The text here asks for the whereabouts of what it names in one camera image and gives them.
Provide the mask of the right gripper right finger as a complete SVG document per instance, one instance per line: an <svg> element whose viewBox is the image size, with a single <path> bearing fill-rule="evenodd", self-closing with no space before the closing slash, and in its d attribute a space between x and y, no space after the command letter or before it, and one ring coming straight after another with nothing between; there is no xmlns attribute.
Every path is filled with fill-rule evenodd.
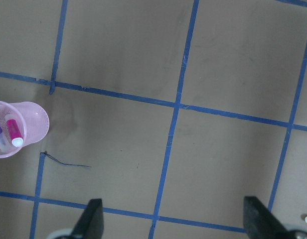
<svg viewBox="0 0 307 239"><path fill-rule="evenodd" d="M245 196L243 228L250 239L287 239L287 229L255 196Z"/></svg>

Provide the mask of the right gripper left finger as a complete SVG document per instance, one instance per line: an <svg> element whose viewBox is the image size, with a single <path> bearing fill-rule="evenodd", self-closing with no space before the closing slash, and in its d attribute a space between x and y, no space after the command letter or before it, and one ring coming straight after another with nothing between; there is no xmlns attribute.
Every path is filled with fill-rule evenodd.
<svg viewBox="0 0 307 239"><path fill-rule="evenodd" d="M104 233L102 199L91 199L73 228L70 239L101 239Z"/></svg>

